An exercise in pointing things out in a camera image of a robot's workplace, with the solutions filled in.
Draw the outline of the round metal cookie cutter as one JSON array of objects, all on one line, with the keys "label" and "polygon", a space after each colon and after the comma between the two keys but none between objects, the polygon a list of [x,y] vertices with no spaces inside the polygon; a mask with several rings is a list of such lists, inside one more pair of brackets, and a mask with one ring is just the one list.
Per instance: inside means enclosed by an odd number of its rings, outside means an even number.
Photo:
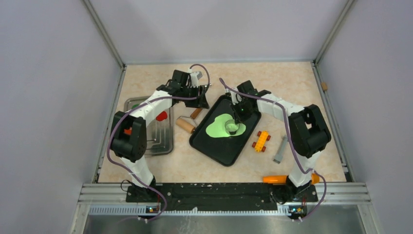
[{"label": "round metal cookie cutter", "polygon": [[225,127],[225,131],[230,136],[233,136],[233,135],[237,134],[237,132],[240,128],[240,124],[234,119],[229,119],[225,122],[224,127]]}]

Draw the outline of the green dough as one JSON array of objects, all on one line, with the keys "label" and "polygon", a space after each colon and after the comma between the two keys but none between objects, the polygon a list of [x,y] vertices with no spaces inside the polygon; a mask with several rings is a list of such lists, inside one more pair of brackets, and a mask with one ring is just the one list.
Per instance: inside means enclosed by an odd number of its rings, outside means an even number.
[{"label": "green dough", "polygon": [[237,134],[230,136],[225,131],[225,122],[229,119],[234,119],[230,114],[221,114],[215,117],[214,121],[207,126],[206,134],[212,138],[223,138],[223,137],[236,137],[242,135],[246,131],[246,126],[243,123],[240,123],[240,128]]}]

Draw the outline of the wooden dough roller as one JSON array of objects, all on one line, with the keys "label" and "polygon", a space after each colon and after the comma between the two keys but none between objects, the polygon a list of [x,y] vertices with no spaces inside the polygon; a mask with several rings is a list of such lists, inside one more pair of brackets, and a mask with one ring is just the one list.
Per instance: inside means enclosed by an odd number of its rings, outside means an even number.
[{"label": "wooden dough roller", "polygon": [[198,126],[195,120],[202,110],[202,108],[197,108],[189,116],[179,116],[175,124],[182,130],[192,134]]}]

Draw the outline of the black baking tray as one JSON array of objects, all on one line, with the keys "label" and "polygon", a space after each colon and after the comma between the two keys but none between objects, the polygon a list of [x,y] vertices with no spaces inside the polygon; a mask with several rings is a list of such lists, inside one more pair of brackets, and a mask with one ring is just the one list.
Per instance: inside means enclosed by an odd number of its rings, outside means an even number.
[{"label": "black baking tray", "polygon": [[206,134],[206,128],[214,121],[215,117],[221,114],[230,114],[233,117],[231,104],[230,97],[221,95],[189,138],[191,147],[227,167],[235,163],[262,116],[258,112],[246,120],[243,123],[246,126],[246,131],[240,136],[209,137]]}]

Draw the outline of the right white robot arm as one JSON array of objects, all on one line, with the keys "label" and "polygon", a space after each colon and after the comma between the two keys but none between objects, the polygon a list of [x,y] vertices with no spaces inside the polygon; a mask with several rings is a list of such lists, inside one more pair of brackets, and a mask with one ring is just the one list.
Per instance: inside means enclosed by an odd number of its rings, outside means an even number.
[{"label": "right white robot arm", "polygon": [[275,96],[268,90],[257,91],[251,81],[236,88],[226,87],[230,94],[236,122],[246,121],[254,112],[270,115],[284,122],[286,136],[296,164],[289,173],[286,196],[298,201],[312,181],[317,159],[332,136],[320,108],[302,106]]}]

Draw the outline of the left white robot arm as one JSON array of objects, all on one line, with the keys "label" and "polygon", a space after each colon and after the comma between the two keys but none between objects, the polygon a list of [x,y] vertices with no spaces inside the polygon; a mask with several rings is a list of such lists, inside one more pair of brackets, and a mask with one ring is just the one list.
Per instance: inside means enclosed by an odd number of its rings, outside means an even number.
[{"label": "left white robot arm", "polygon": [[156,188],[151,185],[155,178],[145,160],[147,126],[180,101],[190,108],[209,108],[206,92],[210,84],[200,85],[202,75],[191,68],[186,72],[174,70],[172,78],[158,86],[148,99],[113,117],[107,151],[113,151],[122,160],[120,167],[131,174],[134,185],[139,187],[137,194],[144,201],[156,196]]}]

